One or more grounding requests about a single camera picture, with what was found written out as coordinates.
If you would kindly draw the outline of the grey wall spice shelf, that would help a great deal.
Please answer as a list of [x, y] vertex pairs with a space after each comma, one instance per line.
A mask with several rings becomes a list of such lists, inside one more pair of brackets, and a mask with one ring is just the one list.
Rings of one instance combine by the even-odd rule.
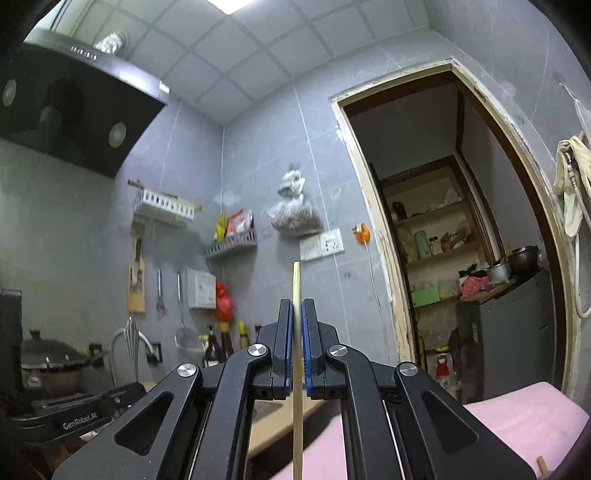
[[217, 259], [226, 256], [235, 255], [239, 251], [256, 247], [257, 238], [256, 230], [249, 229], [243, 232], [236, 233], [229, 237], [225, 237], [221, 241], [214, 241], [211, 245], [204, 247], [205, 259]]

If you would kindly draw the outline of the black range hood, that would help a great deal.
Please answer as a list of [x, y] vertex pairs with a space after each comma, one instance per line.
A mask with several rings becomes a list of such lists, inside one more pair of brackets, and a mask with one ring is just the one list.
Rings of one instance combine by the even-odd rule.
[[1, 72], [1, 137], [113, 178], [168, 102], [153, 75], [35, 28]]

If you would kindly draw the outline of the orange wall hook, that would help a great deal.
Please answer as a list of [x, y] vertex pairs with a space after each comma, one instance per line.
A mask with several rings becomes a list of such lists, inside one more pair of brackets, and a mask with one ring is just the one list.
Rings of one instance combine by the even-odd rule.
[[353, 226], [353, 237], [356, 238], [358, 243], [367, 245], [372, 238], [372, 234], [370, 234], [370, 229], [365, 223], [360, 223]]

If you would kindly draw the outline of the chrome kitchen faucet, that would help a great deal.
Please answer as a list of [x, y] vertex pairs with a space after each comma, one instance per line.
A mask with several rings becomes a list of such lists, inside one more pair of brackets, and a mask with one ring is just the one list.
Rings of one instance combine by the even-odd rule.
[[134, 381], [138, 381], [138, 359], [139, 359], [139, 345], [143, 344], [146, 360], [149, 364], [158, 364], [161, 360], [159, 350], [154, 344], [148, 339], [148, 337], [139, 330], [136, 322], [132, 317], [129, 317], [125, 326], [118, 329], [107, 347], [107, 358], [110, 370], [110, 378], [112, 385], [117, 386], [117, 372], [116, 372], [116, 358], [115, 358], [115, 347], [117, 342], [123, 339], [125, 342], [125, 349], [127, 355], [127, 361], [131, 371], [131, 375]]

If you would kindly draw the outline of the hanging plastic bag of spices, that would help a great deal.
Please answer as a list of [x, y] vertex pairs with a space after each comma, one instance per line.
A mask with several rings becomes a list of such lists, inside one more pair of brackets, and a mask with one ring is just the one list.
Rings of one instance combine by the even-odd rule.
[[301, 170], [290, 164], [277, 189], [280, 201], [266, 211], [270, 224], [280, 234], [304, 237], [322, 231], [322, 219], [305, 195], [305, 184]]

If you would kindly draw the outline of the red plastic bag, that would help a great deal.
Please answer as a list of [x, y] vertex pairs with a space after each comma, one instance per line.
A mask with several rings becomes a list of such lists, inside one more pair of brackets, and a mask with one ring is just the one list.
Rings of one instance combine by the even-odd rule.
[[233, 319], [233, 302], [224, 283], [217, 281], [216, 287], [216, 316], [219, 321], [229, 323]]

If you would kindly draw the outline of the black wok with lid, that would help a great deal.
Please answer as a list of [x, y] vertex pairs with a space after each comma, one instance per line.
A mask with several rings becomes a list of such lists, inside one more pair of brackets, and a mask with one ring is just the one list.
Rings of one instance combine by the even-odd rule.
[[83, 392], [83, 372], [103, 366], [106, 353], [87, 355], [57, 339], [44, 339], [30, 330], [21, 344], [21, 378], [24, 390], [39, 398], [59, 398]]

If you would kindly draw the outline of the wooden knife holder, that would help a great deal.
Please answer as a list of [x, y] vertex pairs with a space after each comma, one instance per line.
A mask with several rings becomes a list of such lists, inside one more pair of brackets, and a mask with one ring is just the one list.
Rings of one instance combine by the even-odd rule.
[[145, 313], [145, 263], [142, 258], [144, 227], [131, 225], [132, 251], [127, 269], [127, 311], [130, 315]]

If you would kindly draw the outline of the wooden chopstick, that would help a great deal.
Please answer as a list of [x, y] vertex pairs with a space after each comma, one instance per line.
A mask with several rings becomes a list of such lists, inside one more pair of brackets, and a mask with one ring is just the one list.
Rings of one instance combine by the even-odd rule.
[[293, 478], [303, 478], [304, 453], [304, 355], [301, 341], [301, 262], [293, 265], [293, 308], [294, 308], [294, 347], [293, 347], [293, 407], [294, 407], [294, 463]]
[[540, 473], [541, 473], [542, 476], [547, 475], [547, 474], [550, 473], [550, 470], [549, 470], [549, 468], [548, 468], [548, 466], [546, 464], [546, 461], [545, 461], [545, 459], [544, 459], [543, 456], [538, 456], [536, 458], [536, 463], [538, 465], [538, 468], [539, 468]]

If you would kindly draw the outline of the dark soy sauce bottle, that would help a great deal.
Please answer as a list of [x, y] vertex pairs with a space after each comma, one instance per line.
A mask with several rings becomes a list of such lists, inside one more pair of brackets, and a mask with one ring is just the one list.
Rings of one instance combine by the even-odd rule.
[[219, 322], [219, 333], [221, 334], [221, 348], [224, 354], [224, 358], [228, 359], [233, 353], [235, 353], [235, 350], [233, 350], [231, 342], [231, 334], [229, 331], [228, 322]]

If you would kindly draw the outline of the wooden pantry shelf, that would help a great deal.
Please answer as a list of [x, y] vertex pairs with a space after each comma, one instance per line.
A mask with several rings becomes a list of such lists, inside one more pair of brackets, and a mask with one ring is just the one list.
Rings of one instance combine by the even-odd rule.
[[423, 368], [447, 348], [469, 274], [500, 253], [478, 185], [453, 155], [390, 176], [370, 166], [401, 260], [416, 358]]

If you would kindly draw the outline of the white wall box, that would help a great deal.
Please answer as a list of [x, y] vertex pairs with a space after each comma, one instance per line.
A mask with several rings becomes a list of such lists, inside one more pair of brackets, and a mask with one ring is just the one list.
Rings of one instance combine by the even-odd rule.
[[190, 309], [216, 308], [216, 278], [214, 275], [188, 269], [186, 280], [187, 305]]

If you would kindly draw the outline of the white wall switch socket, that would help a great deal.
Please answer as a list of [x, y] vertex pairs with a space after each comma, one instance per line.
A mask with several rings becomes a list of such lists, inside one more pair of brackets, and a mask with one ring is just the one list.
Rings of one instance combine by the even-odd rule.
[[300, 241], [300, 260], [310, 262], [345, 251], [339, 228], [325, 231]]

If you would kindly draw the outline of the white rubber gloves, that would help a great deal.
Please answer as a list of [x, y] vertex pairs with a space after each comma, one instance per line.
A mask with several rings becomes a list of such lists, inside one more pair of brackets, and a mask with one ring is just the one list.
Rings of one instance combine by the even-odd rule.
[[563, 197], [565, 232], [574, 239], [583, 220], [590, 225], [590, 148], [583, 131], [558, 142], [553, 189]]

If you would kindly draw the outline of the dark grey cabinet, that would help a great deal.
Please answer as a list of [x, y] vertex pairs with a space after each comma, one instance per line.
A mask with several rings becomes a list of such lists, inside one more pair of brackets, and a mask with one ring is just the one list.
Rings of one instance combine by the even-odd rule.
[[546, 271], [482, 303], [457, 305], [465, 403], [552, 382], [555, 317]]

